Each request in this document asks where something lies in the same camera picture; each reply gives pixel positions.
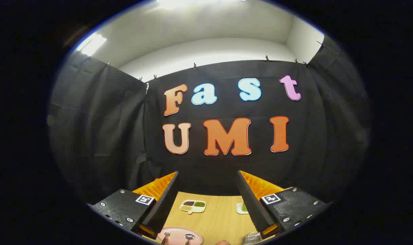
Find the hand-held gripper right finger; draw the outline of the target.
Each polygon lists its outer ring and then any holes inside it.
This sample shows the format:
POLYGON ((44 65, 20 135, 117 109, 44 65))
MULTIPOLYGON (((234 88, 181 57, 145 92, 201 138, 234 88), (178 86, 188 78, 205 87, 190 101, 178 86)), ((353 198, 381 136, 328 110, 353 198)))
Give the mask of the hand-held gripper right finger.
POLYGON ((295 230, 332 205, 299 187, 282 188, 241 170, 236 185, 263 239, 295 230))

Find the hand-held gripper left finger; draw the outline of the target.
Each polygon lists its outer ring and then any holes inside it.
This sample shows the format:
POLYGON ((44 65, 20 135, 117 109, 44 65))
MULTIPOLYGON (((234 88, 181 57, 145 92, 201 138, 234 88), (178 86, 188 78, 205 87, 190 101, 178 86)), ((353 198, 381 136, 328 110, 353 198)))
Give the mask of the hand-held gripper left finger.
POLYGON ((156 239, 177 197, 178 176, 175 171, 133 191, 119 189, 88 207, 126 231, 156 239))

